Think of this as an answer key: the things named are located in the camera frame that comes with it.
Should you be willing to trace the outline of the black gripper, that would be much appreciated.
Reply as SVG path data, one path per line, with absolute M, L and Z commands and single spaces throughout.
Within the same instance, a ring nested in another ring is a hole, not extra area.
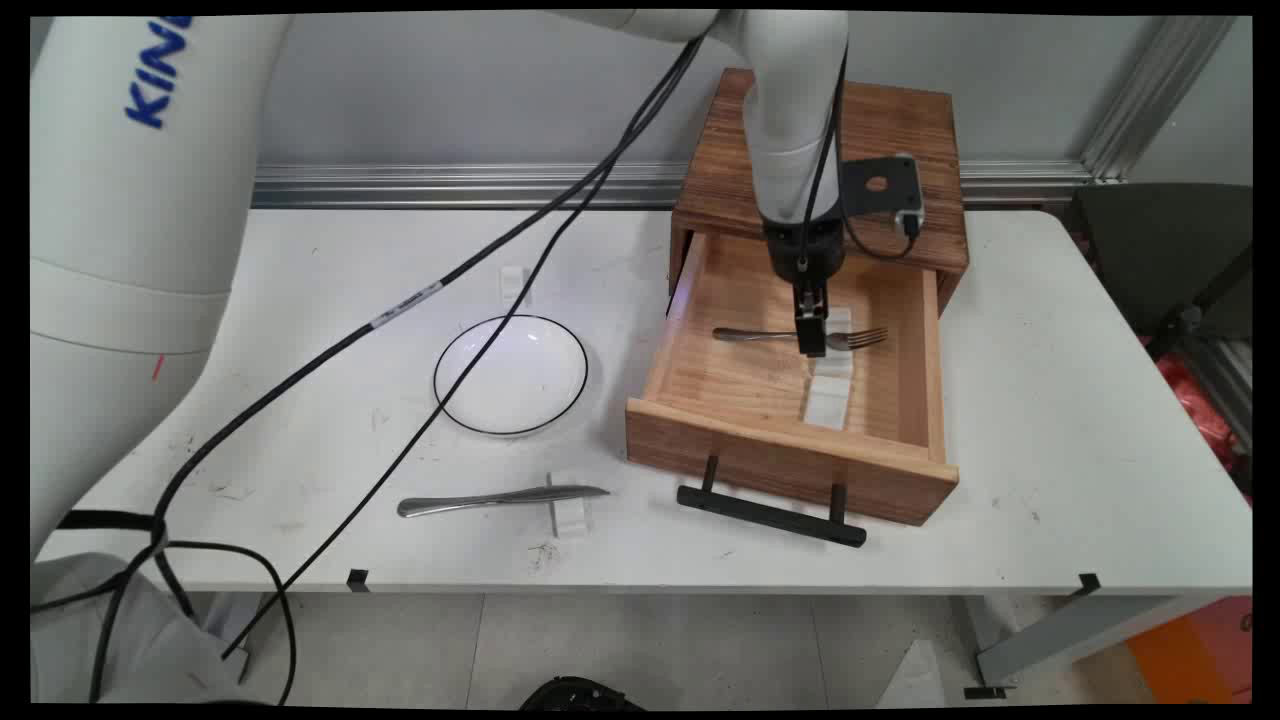
M 827 354 L 828 279 L 844 265 L 844 217 L 823 214 L 809 222 L 763 220 L 763 237 L 773 272 L 794 290 L 799 351 L 806 357 Z

